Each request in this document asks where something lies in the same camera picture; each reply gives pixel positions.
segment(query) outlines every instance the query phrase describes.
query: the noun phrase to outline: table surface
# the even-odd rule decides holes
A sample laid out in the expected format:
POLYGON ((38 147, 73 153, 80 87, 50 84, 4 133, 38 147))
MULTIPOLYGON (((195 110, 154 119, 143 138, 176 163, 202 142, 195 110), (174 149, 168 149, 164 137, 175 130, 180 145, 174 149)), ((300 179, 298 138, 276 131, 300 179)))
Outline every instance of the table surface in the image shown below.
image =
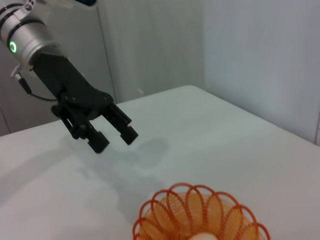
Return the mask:
POLYGON ((272 239, 317 239, 317 146, 193 86, 125 102, 139 133, 95 154, 60 121, 0 137, 4 240, 125 240, 142 203, 174 183, 205 184, 247 205, 272 239))

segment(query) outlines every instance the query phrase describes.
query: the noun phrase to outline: orange coil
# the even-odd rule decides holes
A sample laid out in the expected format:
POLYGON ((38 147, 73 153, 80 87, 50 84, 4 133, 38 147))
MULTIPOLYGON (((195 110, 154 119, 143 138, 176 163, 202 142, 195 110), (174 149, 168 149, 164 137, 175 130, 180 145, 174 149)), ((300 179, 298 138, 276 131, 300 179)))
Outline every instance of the orange coil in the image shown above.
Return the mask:
POLYGON ((271 239, 251 210, 232 195, 187 183, 154 194, 142 205, 132 229, 133 240, 188 240, 199 233, 219 240, 271 239), (175 192, 178 187, 188 190, 175 192))

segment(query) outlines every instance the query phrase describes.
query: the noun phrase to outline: metal cylinder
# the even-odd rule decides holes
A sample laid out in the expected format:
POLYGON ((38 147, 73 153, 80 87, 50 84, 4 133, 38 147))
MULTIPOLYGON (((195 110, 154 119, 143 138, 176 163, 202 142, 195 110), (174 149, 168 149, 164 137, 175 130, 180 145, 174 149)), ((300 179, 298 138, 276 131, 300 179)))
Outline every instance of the metal cylinder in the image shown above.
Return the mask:
POLYGON ((59 43, 36 16, 20 20, 15 12, 21 1, 0 0, 0 39, 18 61, 31 70, 39 52, 61 54, 59 43))

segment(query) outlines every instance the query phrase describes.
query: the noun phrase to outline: green indicator light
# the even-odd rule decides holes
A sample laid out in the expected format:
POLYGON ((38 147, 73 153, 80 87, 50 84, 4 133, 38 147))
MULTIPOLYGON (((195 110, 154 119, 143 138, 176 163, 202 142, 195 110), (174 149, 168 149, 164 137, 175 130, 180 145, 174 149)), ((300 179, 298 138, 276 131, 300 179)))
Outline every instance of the green indicator light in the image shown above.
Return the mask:
POLYGON ((10 50, 15 54, 17 52, 17 45, 11 41, 10 42, 10 50))

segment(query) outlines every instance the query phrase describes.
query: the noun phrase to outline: egg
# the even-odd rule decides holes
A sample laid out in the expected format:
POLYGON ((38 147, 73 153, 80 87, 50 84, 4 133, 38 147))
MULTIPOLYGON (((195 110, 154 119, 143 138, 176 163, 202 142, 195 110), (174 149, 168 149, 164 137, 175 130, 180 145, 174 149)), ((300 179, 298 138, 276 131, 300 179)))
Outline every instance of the egg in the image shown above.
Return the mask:
POLYGON ((218 238, 213 234, 202 232, 194 235, 189 240, 218 240, 218 238))

